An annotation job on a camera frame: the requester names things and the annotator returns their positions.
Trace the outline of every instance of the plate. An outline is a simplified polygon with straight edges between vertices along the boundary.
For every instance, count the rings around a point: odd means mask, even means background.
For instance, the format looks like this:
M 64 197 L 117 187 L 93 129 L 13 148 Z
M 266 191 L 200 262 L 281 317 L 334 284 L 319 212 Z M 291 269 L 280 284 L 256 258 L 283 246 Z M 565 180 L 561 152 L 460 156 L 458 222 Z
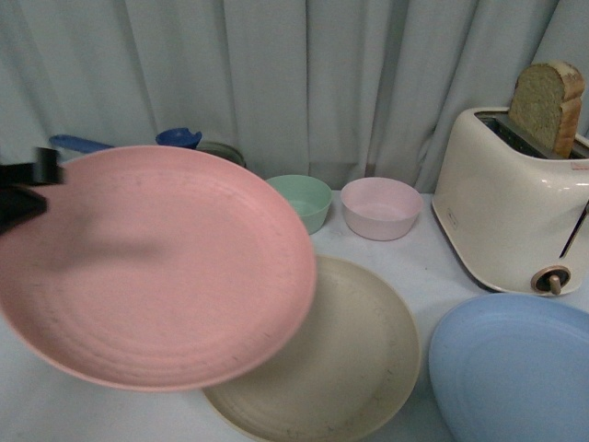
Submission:
M 415 320 L 398 294 L 363 267 L 319 256 L 315 301 L 291 342 L 204 394 L 256 440 L 351 441 L 401 408 L 419 369 Z
M 589 314 L 553 299 L 485 295 L 447 313 L 430 376 L 462 441 L 589 440 Z
M 316 261 L 296 212 L 251 172 L 167 146 L 117 147 L 38 188 L 49 212 L 0 237 L 0 306 L 41 357 L 111 387 L 242 375 L 295 334 Z

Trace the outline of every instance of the tabletop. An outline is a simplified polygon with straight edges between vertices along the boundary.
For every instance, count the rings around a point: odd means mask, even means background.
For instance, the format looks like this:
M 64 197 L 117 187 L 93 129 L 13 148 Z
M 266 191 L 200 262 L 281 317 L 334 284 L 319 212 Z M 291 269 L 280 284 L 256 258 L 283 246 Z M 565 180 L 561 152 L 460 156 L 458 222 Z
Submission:
M 334 192 L 325 225 L 311 236 L 317 254 L 346 259 L 378 274 L 403 298 L 417 322 L 422 368 L 403 408 L 365 442 L 453 441 L 427 372 L 427 349 L 443 315 L 489 293 L 468 275 L 437 225 L 431 195 L 412 230 L 372 241 L 345 224 Z M 589 311 L 589 284 L 555 299 Z M 0 320 L 0 440 L 4 442 L 247 442 L 199 390 L 141 393 L 113 390 L 62 373 L 35 356 Z

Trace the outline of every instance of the cream toaster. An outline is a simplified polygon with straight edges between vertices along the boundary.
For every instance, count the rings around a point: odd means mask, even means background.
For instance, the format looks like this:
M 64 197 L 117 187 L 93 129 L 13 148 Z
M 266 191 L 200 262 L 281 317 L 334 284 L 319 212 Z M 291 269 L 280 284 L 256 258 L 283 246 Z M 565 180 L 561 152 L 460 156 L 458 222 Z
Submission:
M 463 111 L 432 198 L 466 270 L 501 292 L 556 296 L 589 270 L 589 141 L 567 159 L 546 151 L 506 108 Z

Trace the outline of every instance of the pink plate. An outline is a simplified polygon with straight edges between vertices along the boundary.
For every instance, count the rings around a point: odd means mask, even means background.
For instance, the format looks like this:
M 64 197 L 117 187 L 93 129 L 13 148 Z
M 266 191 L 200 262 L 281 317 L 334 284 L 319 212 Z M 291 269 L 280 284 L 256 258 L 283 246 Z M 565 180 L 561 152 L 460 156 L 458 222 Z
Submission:
M 0 237 L 0 307 L 42 358 L 128 390 L 242 375 L 295 334 L 316 262 L 295 210 L 221 158 L 166 146 L 72 161 Z

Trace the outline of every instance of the bread slice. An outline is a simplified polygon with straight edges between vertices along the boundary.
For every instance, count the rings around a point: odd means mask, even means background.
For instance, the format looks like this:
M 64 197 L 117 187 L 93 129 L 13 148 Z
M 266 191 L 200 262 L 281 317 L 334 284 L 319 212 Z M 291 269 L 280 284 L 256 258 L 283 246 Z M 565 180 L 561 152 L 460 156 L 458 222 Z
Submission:
M 517 78 L 509 118 L 546 149 L 571 154 L 585 82 L 562 61 L 532 64 Z

